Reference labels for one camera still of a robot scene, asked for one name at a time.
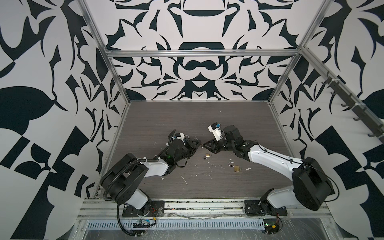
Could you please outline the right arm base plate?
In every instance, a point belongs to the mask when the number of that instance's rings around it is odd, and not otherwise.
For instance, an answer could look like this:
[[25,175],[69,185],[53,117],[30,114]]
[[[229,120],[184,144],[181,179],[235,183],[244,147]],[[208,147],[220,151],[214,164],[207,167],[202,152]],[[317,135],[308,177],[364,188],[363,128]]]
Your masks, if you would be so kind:
[[287,216],[288,211],[285,207],[274,208],[267,200],[245,200],[245,214],[249,217],[257,216]]

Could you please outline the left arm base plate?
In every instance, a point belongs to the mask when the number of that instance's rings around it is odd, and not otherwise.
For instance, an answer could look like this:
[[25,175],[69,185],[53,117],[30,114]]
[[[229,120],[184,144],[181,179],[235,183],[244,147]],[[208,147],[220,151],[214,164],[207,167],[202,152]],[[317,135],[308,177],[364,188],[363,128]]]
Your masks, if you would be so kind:
[[164,213],[165,201],[148,201],[141,209],[126,205],[123,210],[123,218],[161,216]]

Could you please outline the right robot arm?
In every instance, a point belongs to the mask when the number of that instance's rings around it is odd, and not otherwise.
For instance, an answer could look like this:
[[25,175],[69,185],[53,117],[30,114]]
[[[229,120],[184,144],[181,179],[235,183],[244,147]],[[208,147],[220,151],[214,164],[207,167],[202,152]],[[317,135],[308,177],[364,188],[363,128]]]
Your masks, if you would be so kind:
[[339,191],[336,183],[313,158],[289,157],[269,150],[257,141],[245,140],[234,125],[222,128],[214,123],[208,130],[214,139],[203,146],[211,153],[233,152],[238,158],[263,165],[292,182],[288,187],[268,190],[256,203],[247,203],[245,213],[248,216],[276,216],[288,206],[317,211],[328,196]]

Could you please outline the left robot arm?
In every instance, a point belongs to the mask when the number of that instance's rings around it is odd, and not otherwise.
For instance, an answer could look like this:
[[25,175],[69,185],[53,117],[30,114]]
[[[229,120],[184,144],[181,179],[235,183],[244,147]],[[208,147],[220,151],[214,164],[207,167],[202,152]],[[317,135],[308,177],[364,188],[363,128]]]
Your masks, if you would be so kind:
[[143,179],[169,175],[180,168],[181,160],[189,160],[197,151],[201,141],[173,130],[168,135],[166,147],[152,159],[124,155],[100,181],[102,199],[116,204],[129,205],[141,210],[149,204],[150,198],[139,189]]

